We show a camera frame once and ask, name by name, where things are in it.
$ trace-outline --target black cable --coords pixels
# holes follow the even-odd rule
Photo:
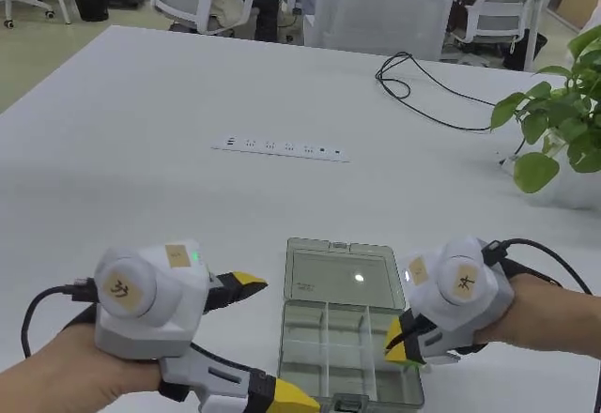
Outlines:
[[[419,331],[419,328],[416,324],[413,327],[408,328],[407,330],[401,332],[400,335],[396,335],[391,341],[386,345],[386,350],[393,349],[397,344],[403,343],[409,336],[414,335]]]
[[[27,307],[25,318],[23,319],[23,325],[21,326],[21,346],[26,359],[31,357],[31,347],[29,346],[29,326],[31,325],[31,319],[34,316],[34,312],[39,303],[52,294],[70,295],[71,300],[74,302],[99,301],[98,289],[94,279],[92,278],[77,280],[75,281],[75,284],[64,284],[62,286],[48,288],[35,296]]]
[[[576,283],[578,283],[578,285],[580,286],[580,289],[582,289],[582,291],[585,294],[590,294],[590,295],[593,294],[591,292],[591,290],[589,289],[589,287],[586,285],[586,283],[576,273],[576,271],[573,270],[572,267],[570,265],[568,265],[567,262],[563,258],[561,258],[556,252],[552,251],[549,247],[544,246],[543,244],[540,244],[536,241],[532,241],[531,239],[525,239],[523,237],[515,237],[513,239],[506,239],[501,242],[501,246],[504,249],[507,249],[510,246],[513,246],[514,244],[522,244],[525,246],[534,247],[535,249],[538,249],[539,251],[546,253],[547,255],[552,257],[555,261],[557,261],[560,265],[562,265],[565,270],[567,270],[567,272],[572,276],[572,278],[576,281]]]
[[[25,318],[23,319],[23,325],[21,326],[21,346],[23,347],[23,353],[25,354],[25,358],[28,359],[31,357],[31,347],[29,347],[29,325],[31,324],[31,318],[34,315],[34,311],[38,307],[39,303],[42,302],[48,296],[52,294],[72,294],[73,286],[72,285],[63,285],[63,286],[55,286],[54,288],[48,288],[31,301],[29,306],[27,307],[27,311],[25,312]]]
[[[395,59],[401,58],[399,61],[396,61],[393,63],[393,61]],[[449,122],[445,122],[443,120],[437,119],[432,115],[429,115],[427,113],[424,113],[422,110],[419,110],[418,108],[408,104],[405,99],[407,99],[410,95],[411,95],[411,87],[406,83],[403,82],[399,79],[396,78],[385,78],[384,74],[386,74],[386,72],[388,72],[389,70],[395,68],[396,66],[403,64],[404,62],[410,60],[415,66],[417,66],[417,68],[423,72],[430,80],[432,80],[435,84],[437,84],[438,86],[442,87],[443,89],[445,89],[446,91],[461,97],[463,99],[469,99],[469,100],[473,100],[473,101],[478,101],[480,103],[483,103],[484,105],[488,105],[488,106],[495,106],[494,103],[491,103],[489,101],[486,100],[482,100],[482,99],[477,99],[475,97],[472,96],[468,96],[466,94],[461,94],[460,92],[454,91],[453,89],[451,89],[450,87],[444,85],[443,83],[439,82],[436,78],[434,78],[432,75],[430,75],[430,73],[424,69],[413,57],[412,54],[408,53],[408,52],[399,52],[398,54],[395,54],[394,56],[391,56],[390,58],[388,58],[384,64],[382,65],[382,67],[376,72],[376,80],[378,81],[378,83],[384,88],[384,90],[386,91],[386,93],[391,96],[393,99],[396,99],[398,102],[402,103],[403,105],[407,106],[410,110],[412,110],[413,112],[417,113],[418,115],[421,115],[427,119],[432,120],[433,122],[436,122],[437,124],[443,125],[445,127],[448,127],[450,129],[454,129],[454,130],[461,130],[461,131],[472,131],[472,132],[483,132],[483,131],[490,131],[490,127],[485,127],[485,128],[470,128],[470,127],[460,127],[458,125],[455,124],[451,124]],[[405,87],[405,89],[407,89],[407,94],[405,94],[404,96],[399,96],[397,94],[395,94],[390,87],[388,87],[386,85],[386,83],[398,83],[401,84],[403,87]]]

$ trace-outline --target electrical outlet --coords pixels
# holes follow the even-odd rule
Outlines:
[[[271,141],[256,138],[240,138],[230,135],[212,148],[233,150],[247,153],[263,153],[282,157],[306,158],[309,160],[324,160],[348,162],[347,155],[341,148],[328,145],[296,144],[289,141]]]

